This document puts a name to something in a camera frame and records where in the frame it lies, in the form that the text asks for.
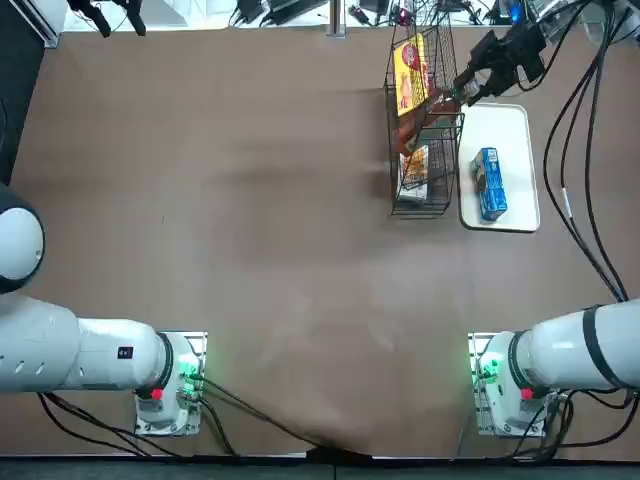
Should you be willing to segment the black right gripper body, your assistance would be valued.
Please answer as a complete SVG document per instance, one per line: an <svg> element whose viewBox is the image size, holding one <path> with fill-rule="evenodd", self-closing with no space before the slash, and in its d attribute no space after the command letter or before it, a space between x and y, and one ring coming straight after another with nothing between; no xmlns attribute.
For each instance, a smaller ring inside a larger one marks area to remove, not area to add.
<svg viewBox="0 0 640 480"><path fill-rule="evenodd" d="M489 76L501 75L504 93L518 83L519 67L529 82L543 75L545 66L540 52L545 47L546 39L537 23L515 24L501 38L490 30L471 50L468 68L474 73L489 70Z"/></svg>

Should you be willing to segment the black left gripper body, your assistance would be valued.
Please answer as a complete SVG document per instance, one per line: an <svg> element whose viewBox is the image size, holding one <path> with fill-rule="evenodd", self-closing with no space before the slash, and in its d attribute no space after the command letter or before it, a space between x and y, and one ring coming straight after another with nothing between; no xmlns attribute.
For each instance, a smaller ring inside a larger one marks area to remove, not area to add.
<svg viewBox="0 0 640 480"><path fill-rule="evenodd" d="M141 0L68 0L69 7L75 11L84 11L89 6L95 7L98 4L114 4L124 9L128 13L139 13L142 6Z"/></svg>

